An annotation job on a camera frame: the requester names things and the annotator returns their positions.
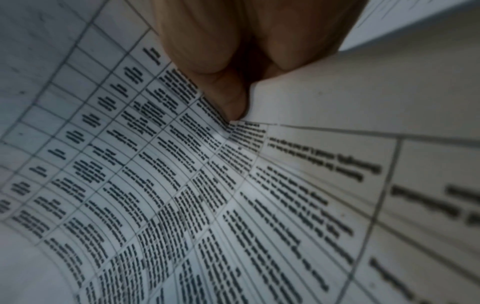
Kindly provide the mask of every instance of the human hand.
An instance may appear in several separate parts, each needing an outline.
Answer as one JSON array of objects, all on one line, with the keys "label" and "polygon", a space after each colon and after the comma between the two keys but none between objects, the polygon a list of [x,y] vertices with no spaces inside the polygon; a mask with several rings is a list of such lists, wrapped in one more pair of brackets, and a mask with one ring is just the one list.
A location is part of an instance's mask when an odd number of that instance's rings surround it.
[{"label": "human hand", "polygon": [[338,50],[368,0],[152,0],[172,61],[228,120],[251,83]]}]

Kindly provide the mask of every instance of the skin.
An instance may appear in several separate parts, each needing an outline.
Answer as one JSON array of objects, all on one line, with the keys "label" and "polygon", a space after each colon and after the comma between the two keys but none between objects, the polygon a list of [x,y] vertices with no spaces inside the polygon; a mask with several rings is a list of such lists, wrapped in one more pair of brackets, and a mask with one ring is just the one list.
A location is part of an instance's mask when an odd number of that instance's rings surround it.
[{"label": "skin", "polygon": [[335,53],[367,0],[151,0],[172,61],[227,120],[250,84]]}]

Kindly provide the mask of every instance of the sheet of paper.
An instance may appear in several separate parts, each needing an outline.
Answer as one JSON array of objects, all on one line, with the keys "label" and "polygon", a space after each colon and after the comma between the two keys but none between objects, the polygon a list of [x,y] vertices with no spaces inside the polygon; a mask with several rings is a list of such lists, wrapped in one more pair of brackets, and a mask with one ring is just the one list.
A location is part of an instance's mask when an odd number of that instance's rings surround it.
[{"label": "sheet of paper", "polygon": [[2,302],[477,303],[478,9],[260,83],[227,124],[149,1],[0,8]]}]

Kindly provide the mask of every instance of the paper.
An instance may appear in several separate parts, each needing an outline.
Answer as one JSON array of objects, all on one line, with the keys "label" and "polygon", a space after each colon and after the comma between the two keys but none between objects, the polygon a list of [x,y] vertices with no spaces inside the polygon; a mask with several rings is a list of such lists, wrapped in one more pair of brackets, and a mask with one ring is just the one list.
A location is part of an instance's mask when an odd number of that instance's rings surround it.
[{"label": "paper", "polygon": [[[462,3],[372,0],[342,48]],[[1,7],[2,302],[478,301],[478,9],[259,83],[227,124],[149,1]]]}]

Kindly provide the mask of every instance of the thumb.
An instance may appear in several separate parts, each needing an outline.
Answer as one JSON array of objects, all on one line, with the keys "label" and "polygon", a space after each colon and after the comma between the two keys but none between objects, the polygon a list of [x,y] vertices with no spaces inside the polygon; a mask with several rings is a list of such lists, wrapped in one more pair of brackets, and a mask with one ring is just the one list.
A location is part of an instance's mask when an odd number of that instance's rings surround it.
[{"label": "thumb", "polygon": [[231,66],[209,74],[182,69],[228,121],[238,120],[247,109],[247,85]]}]

